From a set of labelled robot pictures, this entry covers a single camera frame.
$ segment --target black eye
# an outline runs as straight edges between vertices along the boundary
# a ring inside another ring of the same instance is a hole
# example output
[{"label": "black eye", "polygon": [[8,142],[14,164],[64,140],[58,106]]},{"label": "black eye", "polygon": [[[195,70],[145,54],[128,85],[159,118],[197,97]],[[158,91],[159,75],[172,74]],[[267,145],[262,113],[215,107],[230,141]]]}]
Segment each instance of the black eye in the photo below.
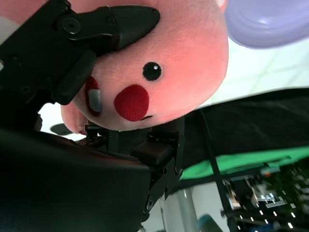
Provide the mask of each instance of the black eye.
[{"label": "black eye", "polygon": [[143,76],[148,81],[155,81],[161,76],[161,74],[162,74],[161,67],[157,63],[149,62],[144,66]]}]

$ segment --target red cheek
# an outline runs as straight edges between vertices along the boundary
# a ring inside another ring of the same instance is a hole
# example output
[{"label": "red cheek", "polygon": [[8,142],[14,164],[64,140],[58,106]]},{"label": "red cheek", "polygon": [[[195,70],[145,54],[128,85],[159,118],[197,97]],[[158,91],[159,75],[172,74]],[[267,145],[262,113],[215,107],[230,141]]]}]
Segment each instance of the red cheek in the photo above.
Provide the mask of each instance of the red cheek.
[{"label": "red cheek", "polygon": [[114,106],[124,119],[131,122],[140,121],[148,111],[149,95],[142,86],[132,85],[116,96]]}]

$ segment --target white floor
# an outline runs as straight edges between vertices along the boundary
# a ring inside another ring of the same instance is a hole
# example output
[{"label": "white floor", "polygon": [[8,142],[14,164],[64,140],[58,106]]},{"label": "white floor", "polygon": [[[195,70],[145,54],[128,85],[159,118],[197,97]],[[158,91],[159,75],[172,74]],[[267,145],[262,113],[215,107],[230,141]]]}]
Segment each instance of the white floor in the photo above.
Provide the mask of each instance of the white floor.
[{"label": "white floor", "polygon": [[[223,232],[229,232],[226,219],[222,218],[220,214],[223,208],[216,184],[210,183],[193,187],[191,188],[191,193],[197,219],[205,214],[209,214]],[[169,196],[164,204],[169,207],[169,211],[173,212],[166,215],[166,219],[172,221],[173,224],[173,228],[171,228],[169,227],[169,222],[167,222],[167,232],[185,232],[181,222],[180,208],[176,195]],[[143,226],[147,232],[157,232],[164,229],[160,202],[151,210],[150,217],[143,223]]]}]

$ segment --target metal pole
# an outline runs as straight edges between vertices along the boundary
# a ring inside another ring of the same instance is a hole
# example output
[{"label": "metal pole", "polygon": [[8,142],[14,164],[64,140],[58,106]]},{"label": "metal pole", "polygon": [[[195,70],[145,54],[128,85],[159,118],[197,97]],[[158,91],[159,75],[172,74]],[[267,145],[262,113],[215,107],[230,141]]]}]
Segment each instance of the metal pole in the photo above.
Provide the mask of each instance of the metal pole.
[{"label": "metal pole", "polygon": [[177,192],[180,214],[183,219],[183,227],[186,232],[199,232],[197,214],[194,208],[191,190],[183,189]]}]

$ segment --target black fabric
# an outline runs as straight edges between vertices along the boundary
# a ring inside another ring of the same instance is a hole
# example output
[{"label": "black fabric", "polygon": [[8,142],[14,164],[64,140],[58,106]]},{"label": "black fabric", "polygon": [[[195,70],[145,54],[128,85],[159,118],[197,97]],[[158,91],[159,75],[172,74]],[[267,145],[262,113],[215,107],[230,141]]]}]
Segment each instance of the black fabric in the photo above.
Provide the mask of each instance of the black fabric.
[{"label": "black fabric", "polygon": [[216,155],[309,145],[309,89],[281,90],[203,109]]}]

